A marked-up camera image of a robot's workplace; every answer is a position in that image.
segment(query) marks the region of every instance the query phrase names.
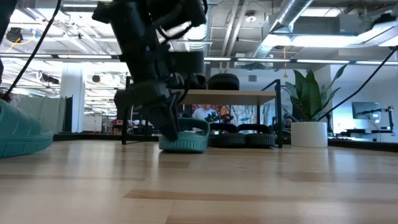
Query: white planter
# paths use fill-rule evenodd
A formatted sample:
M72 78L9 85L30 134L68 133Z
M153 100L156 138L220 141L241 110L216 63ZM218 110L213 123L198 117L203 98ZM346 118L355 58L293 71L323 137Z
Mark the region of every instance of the white planter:
M292 146L328 147L328 128L325 122L292 123Z

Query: monitor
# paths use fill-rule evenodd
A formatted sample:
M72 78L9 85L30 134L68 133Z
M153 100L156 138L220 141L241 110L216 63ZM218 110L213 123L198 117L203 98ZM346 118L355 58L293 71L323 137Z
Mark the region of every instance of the monitor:
M352 102L353 105L353 118L354 119L381 119L381 112L374 111L379 110L379 103L371 103L371 102Z

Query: wooden table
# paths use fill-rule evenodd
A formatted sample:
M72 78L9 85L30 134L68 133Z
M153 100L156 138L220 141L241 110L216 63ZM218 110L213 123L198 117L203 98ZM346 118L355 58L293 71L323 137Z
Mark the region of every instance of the wooden table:
M275 91L189 90L181 104L262 105L275 98Z

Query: ceiling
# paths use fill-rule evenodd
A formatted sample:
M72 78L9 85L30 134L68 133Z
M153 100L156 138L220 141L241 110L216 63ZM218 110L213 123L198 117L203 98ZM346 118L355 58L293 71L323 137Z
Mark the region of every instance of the ceiling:
M256 21L246 22L243 20L238 33L239 40L233 45L231 56L236 54L245 54L253 52L262 42L261 27L267 16L277 12L282 1L250 1L247 11L254 11ZM109 24L103 24L94 21L91 18L95 1L64 1L62 11L58 14L56 21L49 30L38 54L120 54L120 48L116 42L112 28ZM317 1L302 14L302 16L317 17L336 17L342 12L349 14L363 13L375 11L379 8L396 4L396 1ZM211 0L209 1L210 19L208 21L209 30L206 43L210 45L208 56L220 56L223 46L224 37L227 31L227 23L231 19L230 12L233 6L232 0ZM35 11L21 9L15 10L11 17L11 27L22 28L24 36L23 44L13 45L4 38L0 45L0 52L24 54L31 53L40 38L40 34L45 29L46 23L42 22L42 16L50 17L53 8L41 9L41 15ZM187 38L175 40L172 42L174 50L187 49ZM288 46L283 48L273 48L270 54L275 58L323 58L323 59L344 59L345 57L357 57L361 60L374 59L380 60L388 52L387 48L371 47L366 49L336 49L336 48L311 48L311 47L294 47ZM25 60L22 59L3 59L5 71L2 85L9 85L15 79L15 76L22 68ZM117 62L84 62L86 63L85 73L87 74L88 88L86 91L86 107L92 108L90 100L103 102L113 98L114 90L99 90L99 88L120 87L123 88L127 66L124 63ZM288 65L288 68L311 68L312 65ZM275 64L273 69L278 70L283 64ZM62 62L51 60L34 60L30 64L23 78L19 82L21 86L37 86L29 91L38 95L56 96L59 93L59 85L51 85L52 88L42 89L48 86L42 83L37 77L40 76L38 71L42 71L51 77L61 79ZM91 78L93 75L100 75L109 80L104 83L94 83Z

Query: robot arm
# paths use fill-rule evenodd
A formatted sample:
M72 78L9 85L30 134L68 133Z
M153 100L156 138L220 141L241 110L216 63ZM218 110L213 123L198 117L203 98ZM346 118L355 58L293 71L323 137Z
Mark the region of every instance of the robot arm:
M133 79L121 101L124 107L139 105L148 120L169 140L178 139L177 105L189 89L189 78L203 69L202 52L169 52L167 42L178 39L192 27L206 23L205 10L198 0L114 0L99 2L93 13L96 21L109 23ZM169 30L185 22L190 25L169 37ZM158 31L164 38L159 42ZM172 91L181 84L175 73L186 74L185 93Z

